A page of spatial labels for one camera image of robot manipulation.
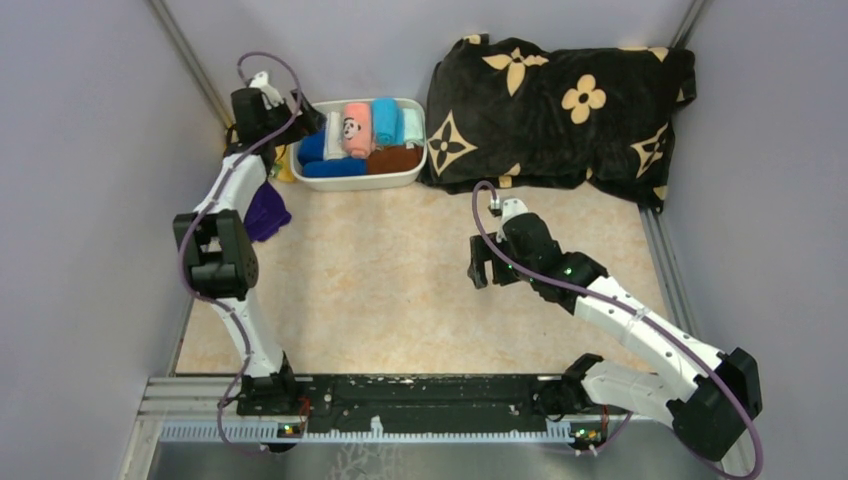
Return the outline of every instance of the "cable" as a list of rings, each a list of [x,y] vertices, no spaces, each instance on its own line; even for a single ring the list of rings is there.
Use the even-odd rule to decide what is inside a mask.
[[[622,431],[622,430],[624,430],[624,427],[626,427],[628,423],[630,423],[630,419],[631,419],[631,418],[633,418],[633,412],[627,412],[627,415],[624,417],[624,420],[622,420],[622,421],[621,421],[621,423],[620,423],[620,424],[618,424],[618,426],[617,426],[617,427],[615,427],[615,430],[613,430],[613,431],[612,431],[612,434],[611,434],[608,438],[606,438],[606,439],[604,440],[604,443],[602,443],[602,444],[598,445],[597,447],[592,448],[591,450],[588,450],[588,451],[587,451],[587,450],[577,450],[576,448],[571,448],[571,447],[567,447],[567,448],[568,448],[569,450],[571,450],[572,452],[574,452],[574,455],[575,455],[575,456],[577,456],[577,457],[579,457],[579,456],[583,455],[583,454],[584,454],[584,453],[586,453],[586,452],[589,452],[589,453],[591,453],[592,455],[594,455],[594,456],[596,456],[596,457],[597,457],[598,455],[600,455],[600,454],[601,454],[601,452],[603,452],[604,450],[606,450],[606,449],[607,449],[607,447],[608,447],[608,446],[609,446],[609,445],[610,445],[610,444],[611,444],[611,443],[612,443],[612,442],[613,442],[616,438],[618,438],[618,436],[619,436],[619,435],[621,435],[621,431]],[[559,449],[559,448],[550,448],[550,447],[544,447],[544,446],[540,446],[540,445],[534,445],[534,446],[535,446],[536,448],[538,448],[539,450],[544,450],[544,451],[546,451],[546,452],[552,452],[552,453],[562,453],[562,449]]]
[[[283,158],[283,155],[285,155],[285,154],[286,154],[286,152],[288,151],[288,149],[289,149],[289,146],[288,146],[288,145],[283,145],[283,150],[280,152],[280,154],[279,154],[279,155],[277,155],[277,158],[274,160],[274,163],[279,162],[279,161],[280,161],[280,159],[281,159],[281,158]]]
[[[597,298],[597,299],[602,300],[602,301],[604,301],[604,302],[606,302],[610,305],[618,307],[618,308],[624,310],[625,312],[627,312],[631,315],[637,314],[636,310],[633,307],[631,307],[630,305],[627,305],[626,303],[619,301],[618,299],[608,297],[608,296],[606,296],[602,293],[598,293],[598,292],[589,290],[587,288],[581,287],[579,285],[575,285],[573,283],[563,282],[561,280],[557,280],[555,278],[551,278],[551,277],[542,275],[540,273],[537,273],[537,272],[534,272],[534,271],[528,269],[527,267],[525,267],[523,265],[516,264],[505,253],[503,253],[497,247],[497,245],[495,245],[495,243],[492,241],[492,239],[490,239],[489,236],[486,234],[485,228],[483,228],[483,222],[480,220],[480,212],[477,209],[477,195],[480,193],[480,190],[484,189],[484,188],[491,191],[493,199],[498,198],[497,191],[495,190],[495,186],[492,185],[491,182],[488,182],[486,180],[478,182],[477,185],[474,186],[474,190],[471,192],[471,213],[474,216],[474,224],[477,226],[477,231],[480,233],[480,236],[483,237],[483,241],[486,243],[486,245],[489,247],[489,249],[492,250],[492,253],[494,253],[495,256],[497,256],[498,258],[500,258],[501,260],[503,260],[507,264],[512,265],[512,268],[514,270],[521,272],[521,273],[523,273],[524,275],[527,275],[530,278],[533,278],[533,279],[538,280],[540,282],[545,282],[545,283],[547,283],[549,285],[553,285],[555,287],[565,288],[567,290],[571,290],[571,291],[579,293],[581,295],[588,295],[590,297]],[[677,337],[675,337],[668,330],[664,329],[662,326],[657,324],[650,317],[645,316],[645,317],[642,318],[642,321],[645,322],[649,327],[653,328],[657,333],[659,333],[666,340],[668,340],[678,350],[683,352],[693,362],[695,362],[695,364],[698,365],[698,367],[701,370],[703,370],[704,373],[707,376],[710,377],[710,380],[715,382],[716,386],[719,388],[719,390],[721,390],[722,394],[724,394],[727,397],[727,399],[730,401],[730,404],[733,406],[733,409],[736,410],[737,414],[739,414],[739,417],[742,419],[742,423],[745,424],[745,428],[748,429],[748,433],[749,433],[749,435],[751,435],[751,441],[754,444],[754,468],[751,470],[751,472],[749,474],[743,475],[743,476],[733,475],[733,474],[727,473],[724,470],[722,470],[721,468],[713,465],[712,462],[709,462],[709,461],[703,459],[702,457],[700,457],[698,455],[696,455],[696,457],[698,459],[700,459],[704,463],[704,465],[706,465],[707,468],[709,468],[711,471],[713,471],[714,473],[721,475],[725,478],[728,478],[730,480],[754,480],[757,477],[759,477],[760,474],[763,471],[763,444],[762,444],[762,440],[760,439],[760,434],[757,431],[757,428],[754,426],[754,421],[751,419],[750,416],[748,416],[748,412],[745,411],[745,407],[742,406],[742,404],[739,402],[739,400],[736,398],[736,396],[730,390],[730,387],[728,387],[727,384],[724,383],[724,380],[722,380],[721,377],[719,377],[703,360],[701,360],[695,354],[695,352],[693,352],[689,347],[687,347],[685,343],[678,340]],[[615,432],[613,432],[613,434],[610,435],[609,440],[604,445],[602,445],[601,447],[608,445],[618,435],[619,431],[621,430],[621,427],[626,423],[627,423],[626,421],[623,422],[622,425],[620,425],[615,430]]]
[[[282,65],[286,70],[288,70],[289,74],[291,74],[292,80],[294,80],[294,84],[295,84],[295,87],[297,88],[297,91],[298,92],[301,91],[300,80],[298,80],[297,74],[294,73],[294,70],[289,66],[289,64],[286,63],[280,57],[277,57],[276,55],[273,55],[273,54],[270,54],[270,53],[267,53],[267,52],[259,52],[259,51],[247,52],[238,59],[238,63],[236,64],[236,66],[238,68],[239,77],[241,77],[242,81],[245,82],[245,84],[247,84],[247,81],[245,80],[244,73],[242,72],[241,64],[246,59],[251,58],[251,57],[266,57],[266,58],[270,58],[271,60],[275,60],[277,63]],[[242,341],[244,341],[244,354],[245,354],[244,363],[242,364],[241,368],[236,373],[236,375],[233,377],[233,380],[230,382],[230,384],[227,385],[227,389],[224,390],[224,395],[221,397],[221,400],[218,402],[217,425],[218,425],[218,436],[221,437],[221,441],[223,441],[225,445],[237,450],[238,452],[240,452],[244,455],[248,455],[248,456],[254,456],[254,455],[256,455],[256,453],[255,452],[249,452],[249,451],[246,451],[246,450],[242,450],[242,449],[236,447],[232,442],[229,441],[229,439],[227,438],[226,432],[224,432],[223,417],[224,417],[224,408],[226,407],[226,405],[229,402],[232,401],[230,394],[232,393],[235,386],[238,384],[239,380],[241,380],[241,378],[244,376],[244,373],[247,371],[247,367],[250,365],[250,360],[251,360],[251,357],[253,356],[253,350],[252,350],[251,345],[250,345],[250,339],[247,337],[247,332],[244,329],[244,325],[241,324],[241,320],[239,320],[238,315],[236,314],[236,311],[234,309],[228,307],[226,304],[224,304],[220,300],[201,295],[200,292],[195,291],[191,287],[191,284],[189,283],[188,279],[186,278],[185,255],[186,255],[186,249],[188,248],[188,242],[191,239],[192,234],[194,234],[194,232],[197,230],[197,227],[198,227],[198,225],[200,225],[200,222],[203,220],[203,217],[205,217],[215,207],[215,205],[217,205],[218,199],[221,197],[221,193],[224,191],[224,188],[226,187],[227,182],[229,181],[233,172],[238,168],[238,166],[248,156],[250,156],[253,152],[258,150],[259,147],[261,147],[262,145],[265,145],[266,143],[268,143],[269,141],[271,141],[275,137],[277,137],[277,135],[283,133],[284,131],[286,131],[286,129],[291,127],[291,125],[294,123],[295,119],[297,118],[297,114],[300,112],[300,107],[301,107],[301,103],[302,103],[301,99],[302,98],[303,98],[302,94],[297,95],[297,98],[295,98],[294,112],[292,113],[291,118],[289,118],[288,121],[286,121],[286,123],[283,124],[283,126],[278,128],[277,130],[274,130],[273,132],[269,133],[268,135],[262,137],[256,143],[254,143],[253,145],[248,147],[248,149],[245,150],[235,160],[235,162],[233,162],[233,165],[224,172],[224,175],[221,177],[221,181],[218,183],[218,188],[212,194],[212,198],[209,200],[209,203],[207,203],[206,206],[203,207],[203,209],[201,209],[200,212],[198,212],[197,216],[194,218],[194,220],[191,222],[191,224],[189,224],[188,230],[186,231],[186,234],[183,236],[183,239],[180,242],[180,248],[179,248],[179,251],[178,251],[178,254],[177,254],[177,262],[178,262],[177,270],[179,271],[180,282],[183,284],[183,287],[195,299],[200,300],[202,302],[211,303],[212,305],[215,305],[218,308],[222,309],[224,312],[226,312],[230,316],[230,318],[232,319],[236,328],[238,328],[238,331],[239,331],[239,334],[241,335]]]
[[[306,430],[306,421],[312,415],[312,401],[309,400],[309,397],[300,397],[300,401],[303,403],[300,405],[297,417],[300,420],[300,433],[302,435],[304,430]]]
[[[601,408],[601,438],[606,441],[607,427],[609,427],[609,407],[604,405]]]

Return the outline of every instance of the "brown towel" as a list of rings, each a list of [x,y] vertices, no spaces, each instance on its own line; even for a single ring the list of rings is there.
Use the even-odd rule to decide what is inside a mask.
[[[418,166],[421,161],[421,147],[386,147],[374,150],[365,160],[365,173],[378,175],[381,173],[408,172]]]

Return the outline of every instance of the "purple cloth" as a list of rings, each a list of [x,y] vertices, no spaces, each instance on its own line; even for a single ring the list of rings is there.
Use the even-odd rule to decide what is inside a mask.
[[[247,236],[251,242],[264,242],[289,222],[291,213],[286,210],[283,197],[266,181],[256,190],[247,208],[244,218]]]

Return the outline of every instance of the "white plastic basket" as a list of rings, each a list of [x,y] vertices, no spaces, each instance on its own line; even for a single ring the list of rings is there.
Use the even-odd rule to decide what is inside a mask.
[[[395,100],[397,100],[398,107],[400,108],[414,109],[421,117],[421,125],[425,125],[424,108],[420,103],[409,98],[396,98]],[[328,113],[332,111],[341,112],[344,109],[344,106],[348,103],[363,102],[370,104],[372,101],[374,101],[373,98],[337,100],[332,102],[315,103],[313,106],[321,113]],[[376,190],[380,188],[402,187],[414,182],[418,177],[418,172],[420,172],[421,169],[424,168],[424,164],[427,163],[427,148],[423,148],[421,161],[418,162],[418,166],[408,172],[383,173],[380,175],[360,175],[356,177],[309,178],[303,176],[302,167],[300,166],[300,162],[297,160],[297,149],[299,147],[300,142],[289,145],[289,151],[291,152],[289,154],[289,162],[291,163],[292,173],[294,173],[295,178],[308,185],[309,188],[322,192]]]

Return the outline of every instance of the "pillow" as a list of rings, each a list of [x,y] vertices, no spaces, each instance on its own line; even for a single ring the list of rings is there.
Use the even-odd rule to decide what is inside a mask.
[[[487,35],[457,42],[427,95],[429,161],[418,180],[449,193],[481,179],[598,189],[661,209],[674,148],[671,114],[695,98],[683,49],[546,52]]]

